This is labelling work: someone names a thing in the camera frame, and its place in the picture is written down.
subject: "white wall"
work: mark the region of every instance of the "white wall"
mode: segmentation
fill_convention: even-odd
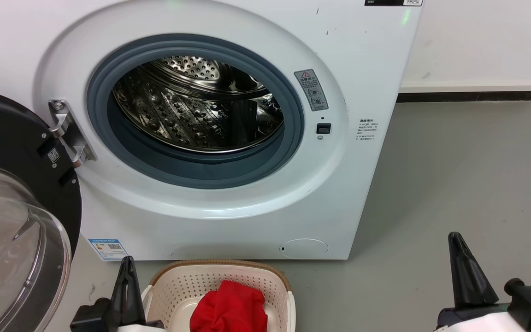
[[[424,0],[401,92],[531,91],[531,0]]]

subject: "stainless steel drum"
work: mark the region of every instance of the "stainless steel drum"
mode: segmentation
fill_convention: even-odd
[[[139,130],[198,153],[231,153],[259,145],[282,127],[266,87],[230,65],[191,56],[145,63],[112,90]]]

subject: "gray rubber gasket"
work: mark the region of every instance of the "gray rubber gasket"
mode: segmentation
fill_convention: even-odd
[[[112,87],[138,65],[181,54],[227,63],[262,82],[282,108],[284,128],[253,149],[221,155],[181,151],[141,133],[122,115],[112,99]],[[276,67],[236,44],[190,34],[150,36],[114,51],[91,77],[87,109],[95,132],[120,160],[160,181],[199,189],[237,187],[268,176],[295,153],[304,130],[298,94]]]

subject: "qr code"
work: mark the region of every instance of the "qr code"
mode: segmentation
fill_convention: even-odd
[[[52,161],[52,162],[57,162],[57,160],[59,160],[60,157],[61,157],[61,155],[59,155],[59,152],[57,151],[57,149],[52,149],[52,150],[48,153],[48,158],[49,158],[50,161]]]

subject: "woven basket rim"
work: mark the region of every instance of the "woven basket rim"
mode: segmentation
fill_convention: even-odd
[[[162,269],[158,273],[155,274],[155,276],[151,279],[150,285],[155,286],[157,284],[157,281],[165,274],[167,271],[170,271],[172,269],[175,269],[177,267],[189,267],[192,265],[234,265],[238,267],[254,267],[256,269],[263,269],[266,271],[270,271],[271,273],[274,273],[282,282],[284,283],[284,287],[286,287],[286,291],[290,292],[290,283],[288,282],[288,279],[284,276],[284,274],[276,269],[275,267],[272,267],[271,265],[267,265],[264,263],[257,263],[257,262],[251,262],[251,261],[239,261],[236,259],[191,259],[187,261],[177,261],[174,263],[169,264],[165,269]]]

